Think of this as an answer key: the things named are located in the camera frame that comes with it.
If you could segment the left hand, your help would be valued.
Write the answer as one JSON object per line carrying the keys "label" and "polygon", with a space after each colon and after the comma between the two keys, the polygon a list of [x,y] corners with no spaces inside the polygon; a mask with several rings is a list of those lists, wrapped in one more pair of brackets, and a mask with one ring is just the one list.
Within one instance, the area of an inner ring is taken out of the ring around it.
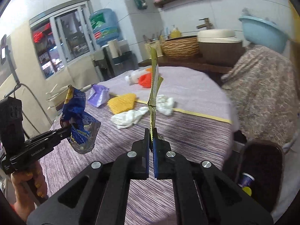
{"label": "left hand", "polygon": [[19,217],[26,222],[28,216],[35,210],[35,203],[25,188],[27,181],[34,181],[36,194],[40,198],[45,198],[47,195],[47,184],[43,169],[38,161],[28,171],[14,172],[11,174],[11,181],[15,189],[16,202],[11,205]]}

